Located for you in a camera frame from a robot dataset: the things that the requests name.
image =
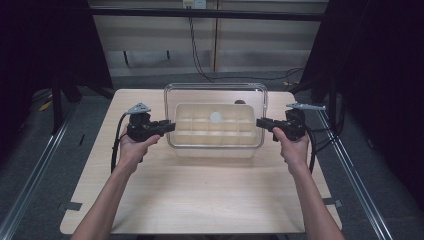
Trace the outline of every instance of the finger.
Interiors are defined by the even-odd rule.
[[[121,135],[119,135],[120,138],[122,138],[122,136],[126,135],[127,129],[128,129],[128,123],[125,124],[124,129],[122,129]]]
[[[272,132],[275,134],[277,139],[280,140],[281,143],[288,141],[286,134],[280,128],[275,127],[272,129]]]
[[[144,145],[146,147],[152,146],[153,144],[156,144],[160,139],[159,135],[153,135],[149,137],[146,141],[144,141]]]
[[[302,136],[299,141],[309,143],[309,135],[306,133],[304,136]]]

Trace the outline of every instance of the gray floor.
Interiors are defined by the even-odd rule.
[[[172,69],[167,68],[166,71],[166,73],[170,73]],[[260,80],[257,78],[277,78],[284,76],[285,73],[284,71],[259,71],[209,73],[208,75],[226,77],[225,79],[214,80],[215,82],[262,82],[269,91],[284,91],[292,87],[284,84],[287,79]],[[300,76],[301,71],[290,76],[290,83],[299,80]],[[119,88],[162,89],[172,82],[209,82],[197,73],[115,76],[113,81],[115,90]],[[89,89],[81,88],[81,92],[84,95],[83,99],[76,105],[75,113],[70,119],[63,140],[54,153],[13,239],[69,238],[69,236],[61,234],[59,230],[64,215],[64,211],[60,209],[59,205],[71,199],[110,104],[110,100]],[[308,91],[295,95],[296,100],[303,103],[308,103],[309,97]],[[43,101],[44,99],[33,103],[31,115],[19,133],[19,141],[11,151],[9,160],[3,163],[0,169],[1,221],[4,220],[13,206],[50,138],[53,126],[52,108],[50,107],[43,112],[38,111]],[[65,101],[65,110],[70,107],[71,105]],[[316,112],[307,112],[307,123],[314,129],[323,127]],[[325,133],[317,133],[316,137],[318,142],[327,138]],[[393,238],[424,239],[423,212],[417,208],[408,191],[389,171],[384,163],[384,157],[378,151],[369,148],[367,134],[362,131],[349,111],[346,113],[341,139],[372,199],[383,215]],[[340,200],[343,204],[337,210],[343,223],[343,233],[346,238],[378,239],[332,146],[330,145],[321,151],[318,154],[318,159],[333,198]],[[285,237],[288,239],[306,239],[304,234],[288,234]],[[127,235],[111,237],[111,239],[136,238],[137,236]],[[176,239],[176,236],[160,236],[158,239],[161,238]],[[238,239],[272,238],[270,236],[246,235]]]

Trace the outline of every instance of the table surface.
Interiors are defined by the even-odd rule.
[[[246,94],[202,91],[205,99],[228,103],[246,99]],[[285,105],[294,101],[291,93],[268,92],[267,117],[285,119]],[[122,89],[115,93],[71,200],[82,203],[81,209],[67,210],[60,226],[62,233],[74,232],[110,176],[119,118],[139,102],[152,109],[151,120],[165,119],[163,90]],[[318,161],[313,178],[321,196],[331,197]],[[327,208],[341,227],[335,206]],[[280,144],[273,142],[268,132],[250,159],[177,157],[162,138],[149,148],[131,176],[112,227],[112,233],[128,234],[304,231],[293,178],[280,156]]]

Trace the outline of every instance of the metal bracket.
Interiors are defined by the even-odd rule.
[[[138,103],[134,107],[128,109],[125,114],[131,115],[131,114],[137,114],[137,113],[146,113],[150,111],[151,109],[148,106],[144,105],[143,103]]]
[[[314,105],[309,105],[309,104],[303,104],[303,103],[289,103],[286,105],[287,107],[291,107],[291,108],[297,108],[297,109],[302,109],[302,110],[325,110],[325,106],[314,106]]]

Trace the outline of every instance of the clear plastic container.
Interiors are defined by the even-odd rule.
[[[165,114],[176,123],[168,143],[181,157],[251,158],[262,146],[267,90],[257,83],[170,84]]]

